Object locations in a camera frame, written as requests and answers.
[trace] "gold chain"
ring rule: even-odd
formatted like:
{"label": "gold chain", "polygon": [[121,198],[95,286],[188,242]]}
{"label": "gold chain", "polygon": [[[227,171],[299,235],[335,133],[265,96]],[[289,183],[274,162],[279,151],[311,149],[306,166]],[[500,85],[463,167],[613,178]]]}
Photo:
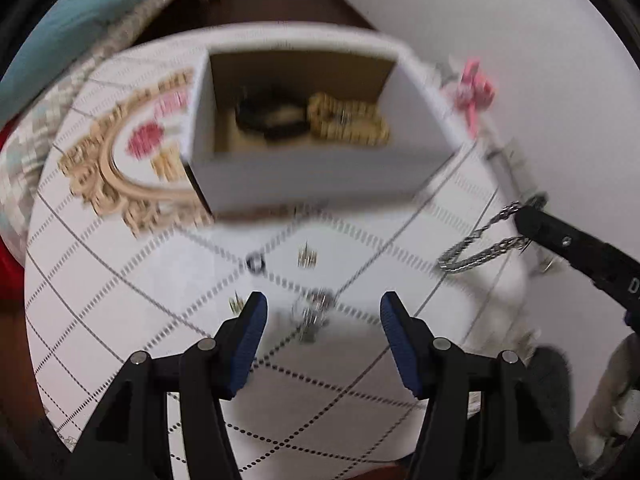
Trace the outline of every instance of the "gold chain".
{"label": "gold chain", "polygon": [[309,98],[306,115],[312,133],[324,140],[380,146],[389,140],[389,127],[375,104],[338,101],[324,92]]}

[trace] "silver chain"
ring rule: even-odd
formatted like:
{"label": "silver chain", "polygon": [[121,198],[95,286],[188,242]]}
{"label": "silver chain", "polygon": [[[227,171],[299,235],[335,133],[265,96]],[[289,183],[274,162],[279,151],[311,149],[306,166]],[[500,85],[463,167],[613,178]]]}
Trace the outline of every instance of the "silver chain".
{"label": "silver chain", "polygon": [[469,256],[464,260],[458,260],[462,251],[464,251],[469,245],[482,237],[482,234],[501,220],[506,220],[510,216],[516,214],[522,204],[520,202],[512,202],[508,206],[500,209],[500,212],[493,216],[486,225],[473,231],[468,237],[461,242],[455,244],[448,251],[442,253],[442,256],[438,258],[438,266],[445,274],[457,274],[465,270],[473,269],[486,262],[489,262],[504,253],[511,251],[512,249],[523,249],[529,243],[529,239],[524,236],[514,236],[511,238],[505,238],[504,240],[493,244],[488,249],[480,251],[473,256]]}

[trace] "brown floor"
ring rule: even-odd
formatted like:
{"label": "brown floor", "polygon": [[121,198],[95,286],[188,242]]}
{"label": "brown floor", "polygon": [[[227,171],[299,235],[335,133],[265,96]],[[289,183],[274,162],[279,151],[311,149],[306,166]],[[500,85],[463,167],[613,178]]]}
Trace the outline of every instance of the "brown floor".
{"label": "brown floor", "polygon": [[136,44],[170,34],[245,22],[319,22],[370,28],[344,0],[175,0],[140,35]]}

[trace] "metal ring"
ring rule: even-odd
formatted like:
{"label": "metal ring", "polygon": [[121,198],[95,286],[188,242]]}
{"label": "metal ring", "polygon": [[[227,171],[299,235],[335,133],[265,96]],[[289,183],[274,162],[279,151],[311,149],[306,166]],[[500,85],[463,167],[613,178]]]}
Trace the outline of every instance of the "metal ring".
{"label": "metal ring", "polygon": [[335,308],[335,295],[326,288],[301,293],[291,307],[291,319],[300,325],[300,341],[313,342],[326,322],[327,311]]}
{"label": "metal ring", "polygon": [[263,274],[266,269],[264,253],[250,253],[246,258],[246,266],[252,274]]}

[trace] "white tablecloth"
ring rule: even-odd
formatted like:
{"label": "white tablecloth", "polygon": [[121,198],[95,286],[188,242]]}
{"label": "white tablecloth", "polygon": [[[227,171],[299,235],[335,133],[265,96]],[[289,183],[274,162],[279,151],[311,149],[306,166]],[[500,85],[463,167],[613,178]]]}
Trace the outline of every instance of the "white tablecloth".
{"label": "white tablecloth", "polygon": [[[516,255],[454,278],[433,272],[438,254],[503,205],[479,144],[469,142],[410,202],[329,205],[295,218],[196,226],[134,236],[122,212],[98,216],[70,193],[62,153],[92,121],[167,75],[224,30],[156,41],[101,65],[56,137],[31,219],[26,315],[31,358],[48,416],[73,447],[100,396],[138,349],[183,352],[216,333],[230,298],[263,292],[264,336],[247,385],[223,401],[246,479],[347,478],[411,452],[425,402],[402,386],[380,326],[380,297],[395,290],[435,335],[496,355],[526,336],[520,316],[526,274]],[[501,222],[478,248],[513,235]],[[305,245],[314,268],[298,266]],[[248,272],[264,253],[266,273]],[[291,309],[309,288],[330,288],[337,307],[315,343],[301,344]],[[175,478],[188,478],[178,402],[168,399]]]}

